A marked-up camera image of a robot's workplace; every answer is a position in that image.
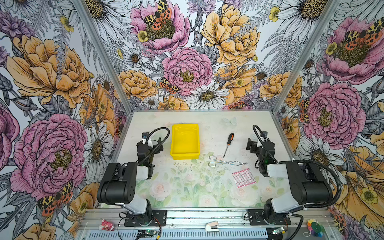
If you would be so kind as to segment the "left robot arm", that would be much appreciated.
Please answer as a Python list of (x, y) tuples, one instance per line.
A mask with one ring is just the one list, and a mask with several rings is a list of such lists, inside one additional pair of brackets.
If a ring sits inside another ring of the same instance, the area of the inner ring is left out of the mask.
[(142, 137), (137, 143), (138, 159), (125, 164), (108, 164), (97, 191), (99, 203), (127, 211), (126, 223), (130, 227), (148, 226), (155, 219), (150, 201), (136, 194), (136, 184), (152, 178), (153, 159), (164, 150), (164, 140), (152, 140), (150, 133), (143, 133)]

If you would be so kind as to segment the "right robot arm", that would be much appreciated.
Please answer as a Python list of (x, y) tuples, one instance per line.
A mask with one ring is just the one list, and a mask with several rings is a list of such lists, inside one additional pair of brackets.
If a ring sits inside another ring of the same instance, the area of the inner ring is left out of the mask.
[(248, 139), (246, 149), (257, 155), (255, 167), (263, 177), (282, 178), (289, 184), (286, 193), (266, 200), (262, 211), (249, 211), (251, 224), (261, 221), (266, 225), (283, 224), (289, 214), (334, 203), (333, 191), (321, 173), (325, 165), (314, 161), (277, 162), (275, 144), (260, 136), (257, 141)]

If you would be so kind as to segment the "orange black screwdriver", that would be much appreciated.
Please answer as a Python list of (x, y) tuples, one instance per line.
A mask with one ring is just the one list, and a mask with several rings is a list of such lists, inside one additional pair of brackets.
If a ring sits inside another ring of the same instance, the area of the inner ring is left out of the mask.
[(227, 140), (227, 146), (226, 146), (226, 149), (225, 149), (225, 152), (224, 152), (223, 157), (226, 156), (226, 153), (227, 153), (227, 151), (228, 151), (228, 148), (229, 148), (229, 146), (231, 145), (233, 139), (234, 139), (234, 133), (230, 133), (230, 135), (229, 135), (229, 137), (228, 137), (228, 140)]

